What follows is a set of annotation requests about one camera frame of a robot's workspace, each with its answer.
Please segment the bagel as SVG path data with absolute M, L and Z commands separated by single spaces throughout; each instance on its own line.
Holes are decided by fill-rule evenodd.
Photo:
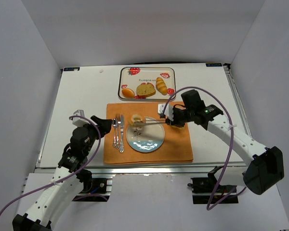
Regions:
M 128 119 L 129 125 L 132 127 L 143 127 L 144 124 L 146 123 L 146 119 L 138 114 L 133 114 L 129 119 Z

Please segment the metal tongs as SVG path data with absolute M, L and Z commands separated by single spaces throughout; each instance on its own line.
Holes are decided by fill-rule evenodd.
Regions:
M 165 118 L 156 119 L 148 116 L 145 116 L 144 118 L 145 118 L 144 126 L 150 126 L 155 124 L 166 124 Z

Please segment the toast bread slice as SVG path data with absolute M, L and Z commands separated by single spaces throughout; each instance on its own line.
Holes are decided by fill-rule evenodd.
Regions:
M 141 98 L 150 97 L 156 94 L 155 87 L 151 83 L 140 84 L 136 88 L 136 93 Z

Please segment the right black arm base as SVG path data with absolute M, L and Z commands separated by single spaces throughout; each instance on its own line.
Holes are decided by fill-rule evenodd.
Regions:
M 214 189 L 215 182 L 207 177 L 204 178 L 191 178 L 187 187 L 192 191 L 193 204 L 204 205 L 209 202 L 210 195 Z M 216 203 L 223 196 L 231 191 L 234 186 L 232 185 L 219 185 L 212 199 L 211 204 Z M 222 204 L 238 204 L 238 197 L 235 190 L 222 202 Z

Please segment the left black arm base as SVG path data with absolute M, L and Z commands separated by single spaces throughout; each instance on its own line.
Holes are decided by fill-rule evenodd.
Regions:
M 112 178 L 92 178 L 73 202 L 107 202 L 112 190 Z

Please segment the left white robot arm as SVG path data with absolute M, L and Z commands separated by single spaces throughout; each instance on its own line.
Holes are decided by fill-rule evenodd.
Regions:
M 80 115 L 70 117 L 76 128 L 70 142 L 65 146 L 54 175 L 44 187 L 35 203 L 12 221 L 15 231 L 50 231 L 72 200 L 81 192 L 92 188 L 92 174 L 85 166 L 95 153 L 91 149 L 95 141 L 111 131 L 112 120 Z

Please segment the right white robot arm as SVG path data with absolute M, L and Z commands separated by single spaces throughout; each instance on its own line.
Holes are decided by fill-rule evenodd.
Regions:
M 284 178 L 283 154 L 279 148 L 269 148 L 237 129 L 225 109 L 214 104 L 206 106 L 198 91 L 189 90 L 181 97 L 184 106 L 168 109 L 168 124 L 183 127 L 193 122 L 202 126 L 226 143 L 246 165 L 243 168 L 232 168 L 228 164 L 216 167 L 208 173 L 211 181 L 218 186 L 245 186 L 254 194 L 261 195 Z

